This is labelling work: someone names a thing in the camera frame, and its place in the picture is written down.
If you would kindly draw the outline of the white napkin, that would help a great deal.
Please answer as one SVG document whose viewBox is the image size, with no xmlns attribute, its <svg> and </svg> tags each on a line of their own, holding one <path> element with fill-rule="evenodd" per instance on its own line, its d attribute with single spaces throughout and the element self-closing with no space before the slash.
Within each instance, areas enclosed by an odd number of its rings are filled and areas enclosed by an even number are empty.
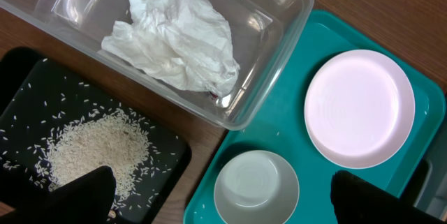
<svg viewBox="0 0 447 224">
<path fill-rule="evenodd" d="M 231 92 L 240 65 L 228 21 L 208 0 L 129 0 L 102 50 L 182 91 Z"/>
</svg>

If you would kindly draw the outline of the white rice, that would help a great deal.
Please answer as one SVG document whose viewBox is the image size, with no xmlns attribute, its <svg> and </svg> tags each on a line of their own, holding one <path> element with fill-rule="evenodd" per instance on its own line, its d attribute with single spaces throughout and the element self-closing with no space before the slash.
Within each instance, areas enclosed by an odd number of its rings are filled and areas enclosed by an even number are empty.
<svg viewBox="0 0 447 224">
<path fill-rule="evenodd" d="M 53 191 L 106 165 L 116 179 L 115 198 L 125 200 L 135 186 L 133 172 L 149 157 L 143 131 L 130 124 L 123 112 L 65 129 L 46 152 Z"/>
</svg>

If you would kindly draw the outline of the grey bowl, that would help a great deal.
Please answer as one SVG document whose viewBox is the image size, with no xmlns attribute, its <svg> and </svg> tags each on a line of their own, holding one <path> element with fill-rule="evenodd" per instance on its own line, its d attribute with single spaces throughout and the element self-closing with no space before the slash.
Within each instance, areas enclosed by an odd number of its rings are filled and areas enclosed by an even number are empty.
<svg viewBox="0 0 447 224">
<path fill-rule="evenodd" d="M 299 197 L 299 180 L 291 164 L 263 150 L 229 160 L 214 185 L 214 205 L 225 223 L 286 223 Z"/>
</svg>

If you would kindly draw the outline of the large pink plate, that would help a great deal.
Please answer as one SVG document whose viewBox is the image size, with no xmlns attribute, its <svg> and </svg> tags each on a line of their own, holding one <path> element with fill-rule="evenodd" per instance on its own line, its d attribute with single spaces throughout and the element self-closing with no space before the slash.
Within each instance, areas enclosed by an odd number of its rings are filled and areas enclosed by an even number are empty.
<svg viewBox="0 0 447 224">
<path fill-rule="evenodd" d="M 312 78 L 304 104 L 312 144 L 330 162 L 366 169 L 405 144 L 415 120 L 413 88 L 403 69 L 373 50 L 342 52 Z"/>
</svg>

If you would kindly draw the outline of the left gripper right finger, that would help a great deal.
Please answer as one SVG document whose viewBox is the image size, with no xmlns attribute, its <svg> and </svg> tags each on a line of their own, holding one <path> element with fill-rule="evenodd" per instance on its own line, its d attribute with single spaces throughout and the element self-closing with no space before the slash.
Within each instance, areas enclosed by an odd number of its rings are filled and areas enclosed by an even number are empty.
<svg viewBox="0 0 447 224">
<path fill-rule="evenodd" d="M 339 224 L 445 224 L 346 170 L 332 176 L 330 200 Z"/>
</svg>

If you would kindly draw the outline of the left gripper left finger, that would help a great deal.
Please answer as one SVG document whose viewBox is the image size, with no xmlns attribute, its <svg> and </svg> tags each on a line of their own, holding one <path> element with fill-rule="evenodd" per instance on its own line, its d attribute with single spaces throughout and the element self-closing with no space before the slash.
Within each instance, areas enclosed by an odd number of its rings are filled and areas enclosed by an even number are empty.
<svg viewBox="0 0 447 224">
<path fill-rule="evenodd" d="M 107 222 L 116 189 L 109 166 L 99 167 L 1 217 L 3 224 Z"/>
</svg>

